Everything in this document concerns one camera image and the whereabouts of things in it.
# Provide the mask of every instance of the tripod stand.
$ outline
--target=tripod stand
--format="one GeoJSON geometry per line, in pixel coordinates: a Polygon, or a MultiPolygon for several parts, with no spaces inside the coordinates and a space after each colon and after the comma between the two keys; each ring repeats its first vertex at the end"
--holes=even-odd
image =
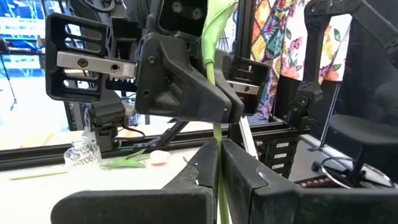
{"type": "Polygon", "coordinates": [[[10,110],[12,111],[14,109],[15,104],[17,104],[17,98],[15,97],[14,89],[12,88],[12,85],[11,85],[10,76],[8,75],[7,68],[6,68],[6,65],[4,64],[4,59],[2,57],[1,52],[0,52],[0,60],[1,60],[2,67],[4,69],[4,76],[6,76],[6,78],[7,78],[8,84],[11,89],[12,97],[14,97],[14,101],[12,102],[12,105],[10,107],[10,110]]]}

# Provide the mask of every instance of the office chair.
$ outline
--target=office chair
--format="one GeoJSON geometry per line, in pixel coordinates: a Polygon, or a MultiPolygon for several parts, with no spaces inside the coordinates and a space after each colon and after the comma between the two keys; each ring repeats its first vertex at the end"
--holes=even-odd
{"type": "Polygon", "coordinates": [[[376,102],[384,110],[383,123],[374,123],[366,119],[354,116],[334,114],[329,119],[329,126],[334,131],[345,137],[361,144],[356,159],[344,157],[329,157],[322,162],[314,162],[312,170],[317,172],[320,169],[331,180],[345,188],[363,187],[360,183],[367,182],[379,187],[392,187],[394,183],[381,173],[381,171],[370,167],[364,163],[364,154],[366,151],[377,150],[379,147],[398,147],[398,126],[392,126],[390,120],[398,121],[398,80],[385,83],[376,90],[376,102]],[[327,161],[346,160],[353,162],[352,170],[338,170],[325,166],[327,161]],[[377,183],[365,178],[366,172],[362,168],[366,166],[373,171],[383,175],[390,182],[390,186],[377,183]]]}

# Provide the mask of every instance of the colorful patterned fabric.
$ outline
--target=colorful patterned fabric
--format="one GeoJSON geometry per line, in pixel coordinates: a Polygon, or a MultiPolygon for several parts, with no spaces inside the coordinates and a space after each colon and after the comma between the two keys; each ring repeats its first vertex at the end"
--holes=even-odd
{"type": "MultiPolygon", "coordinates": [[[[307,43],[304,7],[309,0],[257,0],[252,34],[252,60],[272,61],[267,91],[262,97],[261,113],[268,118],[276,94],[279,75],[302,80],[307,43]]],[[[238,12],[231,20],[236,22],[238,12]]],[[[325,32],[321,58],[320,83],[342,81],[348,46],[351,16],[335,16],[325,32]]],[[[227,25],[232,43],[236,25],[227,25]]]]}

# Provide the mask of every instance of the leaf on table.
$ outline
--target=leaf on table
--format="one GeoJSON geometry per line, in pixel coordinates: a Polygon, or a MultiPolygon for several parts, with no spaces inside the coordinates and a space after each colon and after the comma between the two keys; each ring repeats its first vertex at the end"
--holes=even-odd
{"type": "Polygon", "coordinates": [[[134,159],[116,159],[104,165],[107,168],[145,168],[145,164],[134,159]]]}
{"type": "Polygon", "coordinates": [[[135,153],[133,153],[133,154],[131,154],[131,155],[128,155],[125,159],[132,159],[132,158],[134,158],[134,157],[136,157],[136,156],[141,155],[141,154],[144,153],[144,152],[145,152],[145,149],[141,149],[141,150],[138,151],[138,152],[135,152],[135,153]]]}

